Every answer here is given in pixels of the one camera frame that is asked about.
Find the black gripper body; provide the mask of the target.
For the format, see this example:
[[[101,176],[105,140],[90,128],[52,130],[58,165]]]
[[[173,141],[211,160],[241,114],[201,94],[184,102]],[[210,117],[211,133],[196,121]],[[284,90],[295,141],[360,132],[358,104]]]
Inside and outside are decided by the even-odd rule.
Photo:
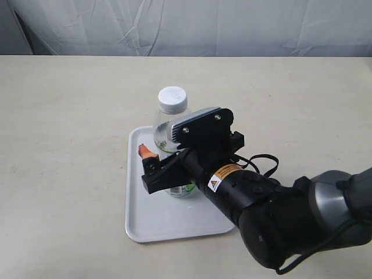
[[[191,183],[204,194],[225,194],[225,172],[233,167],[233,153],[212,148],[186,148],[161,160],[160,169],[143,175],[147,193],[153,194]]]

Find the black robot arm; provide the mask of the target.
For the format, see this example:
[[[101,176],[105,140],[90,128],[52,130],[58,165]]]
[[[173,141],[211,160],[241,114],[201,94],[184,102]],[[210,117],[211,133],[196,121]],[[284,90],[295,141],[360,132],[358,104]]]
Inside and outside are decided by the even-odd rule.
[[[252,257],[282,275],[311,255],[371,241],[371,170],[330,170],[285,187],[246,167],[240,145],[194,145],[164,160],[138,147],[149,194],[195,183],[240,231]]]

